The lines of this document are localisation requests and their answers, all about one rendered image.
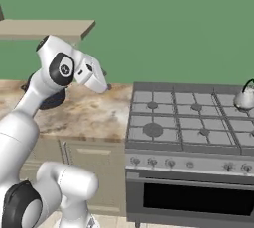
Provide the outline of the black glass oven door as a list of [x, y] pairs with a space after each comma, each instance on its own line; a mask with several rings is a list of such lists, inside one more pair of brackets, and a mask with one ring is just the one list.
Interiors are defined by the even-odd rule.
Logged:
[[[254, 178], [175, 171], [126, 171], [126, 178], [254, 185]], [[126, 217], [194, 228], [254, 228], [254, 191], [126, 181]]]

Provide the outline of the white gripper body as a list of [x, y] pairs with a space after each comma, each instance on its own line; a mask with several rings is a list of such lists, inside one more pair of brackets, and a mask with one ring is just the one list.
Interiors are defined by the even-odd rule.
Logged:
[[108, 88], [102, 68], [97, 59], [92, 61], [92, 75], [85, 83], [85, 86], [96, 93], [103, 93]]

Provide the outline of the dark pot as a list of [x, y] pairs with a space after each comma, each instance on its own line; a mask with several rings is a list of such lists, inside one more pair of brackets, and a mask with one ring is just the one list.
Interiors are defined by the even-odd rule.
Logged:
[[[28, 90], [28, 87], [30, 85], [32, 76], [30, 75], [27, 82], [21, 86], [21, 89], [26, 92]], [[43, 103], [40, 106], [41, 110], [48, 110], [48, 109], [53, 109], [61, 104], [63, 104], [65, 101], [65, 90], [61, 90], [58, 93], [48, 97], [43, 101]]]

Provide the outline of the beige wall shelf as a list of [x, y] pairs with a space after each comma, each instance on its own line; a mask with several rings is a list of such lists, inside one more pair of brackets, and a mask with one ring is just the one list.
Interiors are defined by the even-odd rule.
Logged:
[[94, 27], [94, 20], [0, 21], [0, 40], [40, 40], [55, 35], [69, 42], [81, 41]]

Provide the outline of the grey stove with oven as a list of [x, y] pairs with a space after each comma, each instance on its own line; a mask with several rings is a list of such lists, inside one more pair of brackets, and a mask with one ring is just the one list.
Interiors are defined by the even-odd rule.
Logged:
[[[244, 85], [137, 82], [125, 140], [126, 171], [175, 171], [254, 178], [254, 108], [233, 100]], [[130, 158], [140, 160], [138, 166]], [[152, 168], [148, 159], [157, 164]], [[170, 169], [165, 160], [176, 164]], [[186, 162], [193, 162], [189, 169]], [[234, 169], [226, 171], [225, 163]], [[250, 172], [241, 167], [248, 164]]]

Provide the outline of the beige cabinet door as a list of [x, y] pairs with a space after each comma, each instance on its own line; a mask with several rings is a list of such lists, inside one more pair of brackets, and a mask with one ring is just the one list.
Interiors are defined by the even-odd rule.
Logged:
[[43, 162], [62, 163], [63, 154], [57, 139], [40, 138], [20, 170], [20, 180], [36, 181], [36, 173]]
[[124, 145], [122, 143], [67, 141], [72, 164], [94, 172], [99, 189], [88, 201], [96, 214], [125, 216]]

